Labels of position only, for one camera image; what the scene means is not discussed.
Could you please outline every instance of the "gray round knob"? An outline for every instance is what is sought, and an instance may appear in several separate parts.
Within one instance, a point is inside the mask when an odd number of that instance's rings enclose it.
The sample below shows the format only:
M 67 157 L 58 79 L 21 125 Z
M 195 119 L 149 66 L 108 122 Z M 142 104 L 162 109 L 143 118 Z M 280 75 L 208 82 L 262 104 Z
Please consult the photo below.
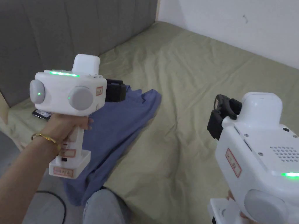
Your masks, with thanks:
M 74 109 L 83 111 L 92 105 L 93 95 L 89 88 L 85 86 L 76 86 L 68 94 L 68 101 Z
M 288 219 L 288 210 L 283 200 L 268 193 L 250 190 L 244 200 L 247 212 L 258 223 L 284 224 Z
M 36 104 L 41 104 L 45 99 L 44 84 L 37 79 L 30 82 L 30 99 Z

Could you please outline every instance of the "blue shirt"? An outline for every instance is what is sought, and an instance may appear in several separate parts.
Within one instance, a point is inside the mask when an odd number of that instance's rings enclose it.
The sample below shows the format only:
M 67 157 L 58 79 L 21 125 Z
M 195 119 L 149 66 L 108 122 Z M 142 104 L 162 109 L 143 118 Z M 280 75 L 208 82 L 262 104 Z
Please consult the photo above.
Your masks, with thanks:
M 138 136 L 161 103 L 161 95 L 150 90 L 132 91 L 127 87 L 126 99 L 105 103 L 91 114 L 92 130 L 84 132 L 84 150 L 91 151 L 91 160 L 77 179 L 62 179 L 69 201 L 85 205 L 91 195 L 100 190 L 109 173 L 127 147 Z

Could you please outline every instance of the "bed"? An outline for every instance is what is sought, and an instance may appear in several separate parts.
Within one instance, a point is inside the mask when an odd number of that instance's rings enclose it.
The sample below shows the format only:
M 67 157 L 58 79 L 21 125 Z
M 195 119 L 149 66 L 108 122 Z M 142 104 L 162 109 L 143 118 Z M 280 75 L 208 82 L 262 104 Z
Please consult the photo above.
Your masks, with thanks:
M 105 186 L 133 211 L 135 223 L 210 223 L 209 198 L 228 186 L 207 131 L 215 96 L 250 91 L 283 101 L 281 122 L 299 133 L 299 70 L 174 25 L 156 22 L 101 54 L 100 74 L 132 89 L 156 89 L 162 103 Z M 8 110 L 10 136 L 22 145 L 43 126 L 22 100 Z

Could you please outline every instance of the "gray upholstered headboard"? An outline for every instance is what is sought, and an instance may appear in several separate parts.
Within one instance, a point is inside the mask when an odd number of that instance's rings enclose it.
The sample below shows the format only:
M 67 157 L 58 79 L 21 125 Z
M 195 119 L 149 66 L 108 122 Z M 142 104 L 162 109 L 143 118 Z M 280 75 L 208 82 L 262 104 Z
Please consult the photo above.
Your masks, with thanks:
M 157 0 L 0 0 L 0 91 L 9 106 L 29 97 L 44 69 L 71 70 L 155 21 Z

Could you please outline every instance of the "gold bracelet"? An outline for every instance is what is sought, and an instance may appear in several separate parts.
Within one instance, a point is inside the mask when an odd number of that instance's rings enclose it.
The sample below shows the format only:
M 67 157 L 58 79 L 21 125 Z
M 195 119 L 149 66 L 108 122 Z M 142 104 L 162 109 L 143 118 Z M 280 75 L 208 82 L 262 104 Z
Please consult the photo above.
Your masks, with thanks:
M 36 137 L 36 136 L 41 136 L 41 137 L 43 137 L 43 138 L 45 138 L 45 139 L 47 139 L 48 141 L 51 141 L 51 142 L 53 142 L 55 145 L 57 145 L 57 149 L 58 149 L 58 152 L 60 151 L 60 149 L 61 149 L 61 146 L 53 139 L 53 138 L 51 138 L 51 137 L 49 137 L 49 136 L 46 136 L 46 135 L 43 135 L 43 134 L 37 134 L 37 133 L 35 133 L 35 134 L 33 134 L 32 136 L 31 136 L 31 141 L 34 139 L 34 137 Z

